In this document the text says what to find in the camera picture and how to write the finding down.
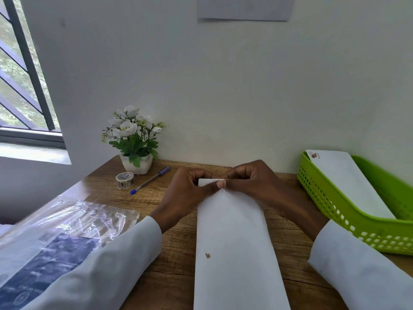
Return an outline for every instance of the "window sill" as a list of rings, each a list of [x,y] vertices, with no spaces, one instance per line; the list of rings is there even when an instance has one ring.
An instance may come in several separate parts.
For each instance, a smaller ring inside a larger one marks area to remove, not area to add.
[[[0,157],[71,164],[66,150],[0,143]]]

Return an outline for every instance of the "white envelope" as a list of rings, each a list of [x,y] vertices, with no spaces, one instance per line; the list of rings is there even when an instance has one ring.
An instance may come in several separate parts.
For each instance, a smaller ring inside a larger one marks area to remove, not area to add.
[[[194,310],[211,309],[290,309],[263,210],[225,189],[198,207]]]
[[[373,186],[347,152],[306,150],[310,160],[363,212],[375,217],[395,219]]]

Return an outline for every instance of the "ballpoint pen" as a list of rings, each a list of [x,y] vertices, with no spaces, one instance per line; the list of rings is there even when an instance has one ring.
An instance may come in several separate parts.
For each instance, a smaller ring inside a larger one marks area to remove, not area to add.
[[[152,177],[151,179],[148,179],[146,182],[144,182],[143,184],[140,184],[138,187],[136,187],[135,189],[133,189],[131,191],[131,195],[133,195],[135,192],[137,192],[138,190],[140,190],[141,188],[149,185],[151,182],[153,182],[155,179],[157,179],[158,177],[161,177],[162,175],[164,175],[166,172],[168,172],[171,168],[168,166],[166,168],[164,168],[162,171],[160,171],[158,174],[156,174],[154,177]]]

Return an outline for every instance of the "hand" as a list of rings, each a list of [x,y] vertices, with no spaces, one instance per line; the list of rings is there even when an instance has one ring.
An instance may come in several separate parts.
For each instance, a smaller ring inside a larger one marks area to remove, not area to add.
[[[275,209],[277,214],[297,224],[312,240],[328,222],[311,201],[298,196],[262,160],[236,166],[225,178],[228,179],[217,182],[219,188],[243,192],[259,204]]]
[[[216,182],[198,187],[199,178],[212,178],[203,169],[180,168],[172,179],[161,203],[150,216],[158,223],[162,233],[174,227],[207,197],[219,190]]]

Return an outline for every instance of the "desk surface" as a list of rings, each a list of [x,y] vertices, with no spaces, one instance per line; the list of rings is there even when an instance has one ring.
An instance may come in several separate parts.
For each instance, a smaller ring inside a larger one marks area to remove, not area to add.
[[[178,167],[204,168],[224,174],[229,168],[174,161],[154,161],[147,175],[136,177],[136,184],[146,181],[166,166],[171,171],[135,195],[129,189],[118,190],[115,176],[124,172],[119,156],[114,157],[63,195],[120,208],[140,209],[140,220],[158,205]],[[277,174],[297,193],[307,193],[295,174]],[[347,309],[338,292],[307,264],[311,240],[292,222],[270,209],[264,210],[268,231],[276,252],[291,309]],[[163,235],[159,257],[147,268],[121,309],[192,309],[194,299],[196,212],[183,218]],[[413,257],[386,255],[413,276]]]

